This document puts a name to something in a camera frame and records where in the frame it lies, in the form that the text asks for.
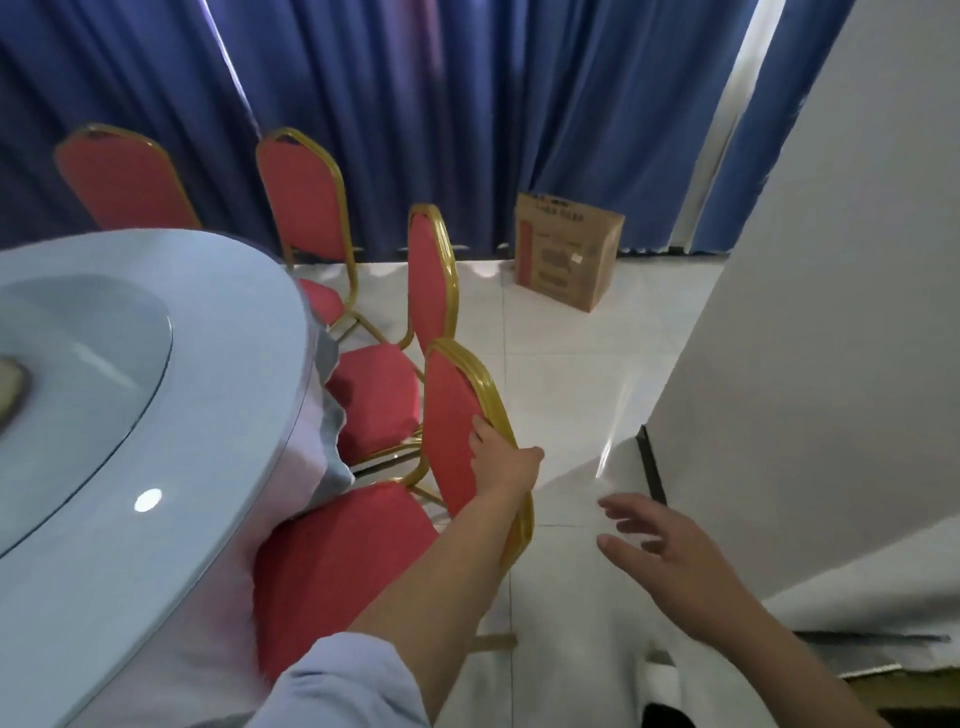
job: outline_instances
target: tile floor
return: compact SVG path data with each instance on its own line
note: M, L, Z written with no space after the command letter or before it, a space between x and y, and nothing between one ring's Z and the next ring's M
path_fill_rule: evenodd
M512 629L519 647L468 657L442 728L634 726L634 659L652 639L673 653L698 728L773 725L739 674L670 625L594 544L610 530L596 499L646 492L633 436L722 266L618 261L610 291L586 314L514 285L510 263L458 263L457 339L487 365L520 444L541 445L546 458L533 542L481 624L481 632ZM339 266L298 275L346 288ZM358 308L394 341L406 329L405 296L403 264L361 267ZM369 343L355 333L344 348ZM422 362L416 344L411 357Z

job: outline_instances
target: hand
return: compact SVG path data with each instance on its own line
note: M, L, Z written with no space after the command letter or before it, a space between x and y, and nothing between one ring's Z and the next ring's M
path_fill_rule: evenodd
M480 417L473 418L470 449L478 496L504 492L522 497L533 490L540 473L542 449L515 448Z
M745 627L768 616L693 520L640 494L608 496L599 502L621 533L658 537L635 548L602 535L597 545L694 640L722 652Z

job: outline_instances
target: cardboard box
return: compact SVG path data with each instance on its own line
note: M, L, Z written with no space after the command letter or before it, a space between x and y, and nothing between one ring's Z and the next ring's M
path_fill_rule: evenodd
M549 195L516 197L516 282L582 311L610 287L623 215Z

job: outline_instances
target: round table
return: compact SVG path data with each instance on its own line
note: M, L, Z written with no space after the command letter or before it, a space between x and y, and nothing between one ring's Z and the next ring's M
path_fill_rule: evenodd
M253 557L351 482L299 287L203 231L28 245L0 254L0 356L31 380L0 431L5 724L255 709Z

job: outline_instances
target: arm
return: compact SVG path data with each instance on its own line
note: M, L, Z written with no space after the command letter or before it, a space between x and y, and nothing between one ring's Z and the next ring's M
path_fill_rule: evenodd
M622 533L657 537L634 548L600 536L600 550L687 635L720 652L750 681L780 728L888 728L743 586L691 519L640 495L600 500Z
M476 497L349 628L393 644L420 686L431 722L496 595L510 525L543 459L540 448L516 449L479 418L473 428Z

